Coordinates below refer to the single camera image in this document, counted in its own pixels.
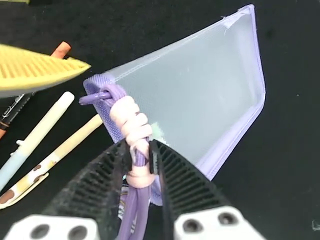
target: black background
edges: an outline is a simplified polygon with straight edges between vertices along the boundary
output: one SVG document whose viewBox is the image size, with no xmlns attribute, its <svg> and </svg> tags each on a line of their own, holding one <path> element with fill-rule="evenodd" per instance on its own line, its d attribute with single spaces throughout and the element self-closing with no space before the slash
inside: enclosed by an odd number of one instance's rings
<svg viewBox="0 0 320 240">
<path fill-rule="evenodd" d="M 53 0 L 34 7 L 0 2 L 0 43 L 50 54 L 66 41 L 70 56 L 92 65 L 32 98 L 0 141 L 0 166 L 17 148 L 15 141 L 27 136 L 64 91 L 77 100 L 91 75 L 180 40 L 250 3 L 256 6 L 266 102 L 214 181 L 268 240 L 320 239 L 312 228 L 313 221 L 320 222 L 319 0 Z M 6 189 L 95 114 L 93 106 L 76 100 Z M 2 99 L 0 105 L 7 103 Z M 0 239 L 13 222 L 39 213 L 111 144 L 101 126 L 32 193 L 0 210 Z M 145 239 L 162 239 L 161 231 L 161 208 L 152 207 Z"/>
</svg>

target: pen cap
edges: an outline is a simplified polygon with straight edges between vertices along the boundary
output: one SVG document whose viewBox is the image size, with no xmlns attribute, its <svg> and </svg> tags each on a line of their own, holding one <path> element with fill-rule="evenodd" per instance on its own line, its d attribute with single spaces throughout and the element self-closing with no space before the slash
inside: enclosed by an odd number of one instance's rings
<svg viewBox="0 0 320 240">
<path fill-rule="evenodd" d="M 19 150 L 26 156 L 29 156 L 64 114 L 74 99 L 75 96 L 71 92 L 66 91 L 21 143 Z"/>
</svg>

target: pen clip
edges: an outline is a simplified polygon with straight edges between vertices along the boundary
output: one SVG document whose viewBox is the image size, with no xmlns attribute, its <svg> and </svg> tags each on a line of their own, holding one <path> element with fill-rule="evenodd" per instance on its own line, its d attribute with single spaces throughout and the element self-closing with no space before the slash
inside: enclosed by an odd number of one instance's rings
<svg viewBox="0 0 320 240">
<path fill-rule="evenodd" d="M 23 199 L 28 193 L 30 193 L 33 189 L 35 189 L 36 186 L 38 186 L 42 181 L 44 181 L 47 177 L 49 176 L 49 173 L 47 172 L 46 174 L 42 175 L 39 177 L 38 181 L 34 182 L 27 190 L 25 190 L 23 193 L 21 193 L 15 200 L 10 202 L 6 207 L 10 207 L 17 202 L 19 202 L 21 199 Z"/>
</svg>

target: marker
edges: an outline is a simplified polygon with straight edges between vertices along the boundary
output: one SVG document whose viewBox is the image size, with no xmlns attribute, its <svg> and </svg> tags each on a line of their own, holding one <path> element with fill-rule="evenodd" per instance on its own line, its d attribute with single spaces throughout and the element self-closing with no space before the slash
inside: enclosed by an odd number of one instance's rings
<svg viewBox="0 0 320 240">
<path fill-rule="evenodd" d="M 51 54 L 52 57 L 63 59 L 65 55 L 71 49 L 70 45 L 66 42 L 60 43 L 60 45 Z M 11 122 L 15 119 L 21 109 L 26 105 L 30 98 L 35 95 L 36 92 L 21 94 L 14 99 L 14 102 L 5 110 L 0 120 L 0 139 L 6 134 Z"/>
</svg>

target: clear mesh pouch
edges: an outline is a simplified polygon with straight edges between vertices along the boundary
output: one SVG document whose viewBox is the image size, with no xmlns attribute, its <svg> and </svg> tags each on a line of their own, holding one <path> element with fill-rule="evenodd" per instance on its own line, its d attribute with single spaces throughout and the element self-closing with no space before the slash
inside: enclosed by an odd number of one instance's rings
<svg viewBox="0 0 320 240">
<path fill-rule="evenodd" d="M 135 99 L 154 138 L 212 180 L 265 102 L 254 6 L 83 84 L 94 94 L 107 82 Z M 112 139 L 121 140 L 104 101 L 94 107 Z M 162 204 L 158 179 L 151 202 Z"/>
</svg>

